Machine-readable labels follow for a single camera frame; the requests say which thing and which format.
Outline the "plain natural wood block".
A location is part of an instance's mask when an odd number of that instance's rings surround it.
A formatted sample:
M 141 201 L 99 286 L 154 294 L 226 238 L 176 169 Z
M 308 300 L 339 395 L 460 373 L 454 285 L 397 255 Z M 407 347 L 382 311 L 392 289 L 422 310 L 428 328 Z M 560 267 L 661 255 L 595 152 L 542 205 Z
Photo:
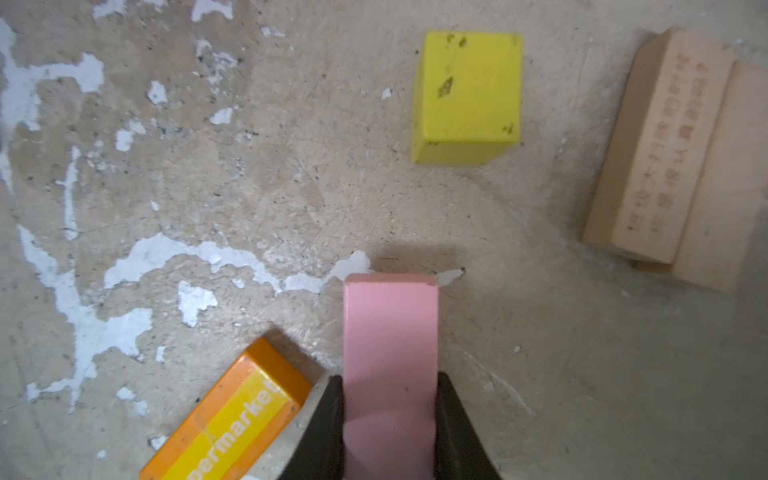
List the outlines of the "plain natural wood block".
M 767 189 L 767 71 L 736 61 L 677 255 L 634 268 L 712 290 L 738 286 Z

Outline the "pink block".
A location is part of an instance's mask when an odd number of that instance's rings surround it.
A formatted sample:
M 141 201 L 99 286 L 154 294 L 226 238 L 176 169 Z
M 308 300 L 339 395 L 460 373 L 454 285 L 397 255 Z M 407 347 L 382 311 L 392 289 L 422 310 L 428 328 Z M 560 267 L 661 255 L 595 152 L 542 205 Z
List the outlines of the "pink block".
M 440 288 L 429 275 L 344 281 L 343 393 L 348 479 L 431 479 Z

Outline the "yellow-green cube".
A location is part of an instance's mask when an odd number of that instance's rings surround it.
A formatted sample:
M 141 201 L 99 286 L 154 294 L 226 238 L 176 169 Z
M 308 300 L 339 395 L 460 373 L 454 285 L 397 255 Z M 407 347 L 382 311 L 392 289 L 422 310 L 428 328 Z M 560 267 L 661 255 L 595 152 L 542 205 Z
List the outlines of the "yellow-green cube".
M 520 141 L 523 36 L 430 31 L 415 75 L 411 160 L 485 165 Z

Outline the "orange supermarket block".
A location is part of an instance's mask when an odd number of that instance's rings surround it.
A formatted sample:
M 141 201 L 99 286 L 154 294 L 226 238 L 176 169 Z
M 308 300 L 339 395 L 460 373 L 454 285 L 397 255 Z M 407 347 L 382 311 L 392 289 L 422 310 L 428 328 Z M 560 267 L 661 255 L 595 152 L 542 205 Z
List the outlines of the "orange supermarket block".
M 140 471 L 140 479 L 240 479 L 312 385 L 265 338 L 249 345 Z

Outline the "engraved natural wood block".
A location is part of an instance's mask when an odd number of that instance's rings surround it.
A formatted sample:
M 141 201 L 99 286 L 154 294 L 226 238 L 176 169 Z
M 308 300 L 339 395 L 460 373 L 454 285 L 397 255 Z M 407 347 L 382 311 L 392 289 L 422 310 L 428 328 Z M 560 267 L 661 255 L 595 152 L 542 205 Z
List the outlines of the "engraved natural wood block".
M 735 61 L 672 27 L 633 60 L 582 240 L 673 262 Z

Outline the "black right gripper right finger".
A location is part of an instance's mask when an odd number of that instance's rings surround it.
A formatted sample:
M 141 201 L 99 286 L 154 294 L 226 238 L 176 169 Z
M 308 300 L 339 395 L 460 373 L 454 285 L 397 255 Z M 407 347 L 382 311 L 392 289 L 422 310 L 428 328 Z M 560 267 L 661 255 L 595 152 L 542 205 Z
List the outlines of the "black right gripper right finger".
M 436 479 L 501 479 L 445 372 L 438 373 L 435 417 Z

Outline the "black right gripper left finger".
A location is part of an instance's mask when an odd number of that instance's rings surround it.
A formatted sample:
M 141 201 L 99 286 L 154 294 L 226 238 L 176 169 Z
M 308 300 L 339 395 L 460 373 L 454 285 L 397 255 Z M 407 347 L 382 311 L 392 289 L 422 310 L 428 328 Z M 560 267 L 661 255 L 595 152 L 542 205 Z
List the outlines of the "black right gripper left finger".
M 341 480 L 344 478 L 344 393 L 339 375 L 328 384 L 279 480 Z

